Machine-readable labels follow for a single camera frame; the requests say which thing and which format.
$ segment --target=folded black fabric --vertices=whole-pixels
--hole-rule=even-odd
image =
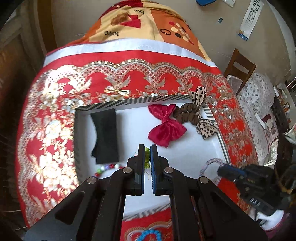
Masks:
[[[97,164],[119,161],[115,109],[91,114],[96,127],[96,145],[91,153]]]

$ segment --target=white bead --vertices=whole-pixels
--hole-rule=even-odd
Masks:
[[[119,169],[121,167],[121,165],[119,163],[116,163],[114,168]]]

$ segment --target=brown scrunchie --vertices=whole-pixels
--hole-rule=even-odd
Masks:
[[[186,103],[181,107],[176,106],[173,117],[181,124],[189,121],[192,125],[196,125],[199,122],[199,116],[195,114],[197,111],[196,104]]]

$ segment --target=leopard print bow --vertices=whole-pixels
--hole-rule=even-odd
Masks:
[[[199,116],[199,122],[196,124],[196,131],[198,134],[202,135],[203,139],[207,139],[218,131],[218,125],[216,122],[209,119],[203,119],[200,114],[200,108],[206,101],[206,94],[207,89],[203,86],[198,86],[195,92],[189,91],[192,102],[198,107],[196,114]]]

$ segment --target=hair bow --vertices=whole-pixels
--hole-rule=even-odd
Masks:
[[[161,120],[161,124],[154,127],[148,135],[148,138],[155,144],[168,147],[170,141],[179,139],[187,131],[182,124],[170,119],[175,107],[175,104],[152,104],[148,106],[150,113]]]
[[[201,134],[204,139],[207,139],[218,131],[218,125],[216,122],[209,119],[203,119],[200,114],[200,108],[206,101],[206,94],[207,89],[204,86],[198,86],[195,92],[189,92],[192,102],[196,104],[198,108],[196,115],[199,116],[199,121],[196,124],[196,131],[198,134]]]

